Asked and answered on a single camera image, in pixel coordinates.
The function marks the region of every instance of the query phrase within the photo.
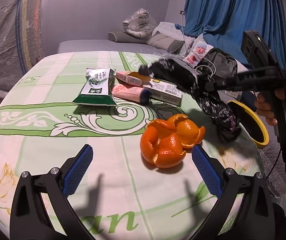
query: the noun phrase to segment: tablecloth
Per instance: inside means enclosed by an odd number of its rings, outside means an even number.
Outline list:
[[[71,102],[86,82],[86,68],[137,70],[158,60],[148,54],[76,52],[41,60],[0,105],[0,229],[9,236],[11,204],[20,174],[47,173],[90,144],[93,161],[77,191],[68,197],[96,239],[185,239],[195,232],[216,202],[190,153],[170,169],[157,169],[141,157],[146,124],[186,113],[206,127],[203,148],[224,167],[253,175],[262,171],[255,144],[242,129],[231,144],[221,144],[215,126],[187,94],[180,107],[160,101],[141,106],[117,99],[117,107],[76,106]],[[49,198],[50,219],[63,233]],[[231,226],[241,203],[236,198],[222,232]]]

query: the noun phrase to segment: orange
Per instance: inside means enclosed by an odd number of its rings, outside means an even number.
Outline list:
[[[192,148],[201,143],[205,127],[198,126],[185,114],[176,114],[166,121],[156,119],[146,126],[140,148],[142,156],[159,168],[170,168],[185,157],[183,148]]]

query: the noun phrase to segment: green and white carton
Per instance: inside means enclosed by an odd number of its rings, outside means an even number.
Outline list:
[[[111,68],[86,69],[86,84],[73,103],[87,106],[116,106],[112,95],[115,70]]]

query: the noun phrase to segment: baby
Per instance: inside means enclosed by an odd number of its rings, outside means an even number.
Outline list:
[[[199,41],[196,44],[195,51],[192,51],[191,55],[185,58],[185,61],[192,65],[197,65],[198,62],[200,62],[206,55],[205,51],[206,51],[206,43],[203,41]]]

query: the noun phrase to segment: curtain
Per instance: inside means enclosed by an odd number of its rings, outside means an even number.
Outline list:
[[[232,55],[243,64],[243,31],[257,30],[286,67],[286,25],[281,0],[186,0],[186,25],[177,29],[197,37],[203,33],[208,44]]]

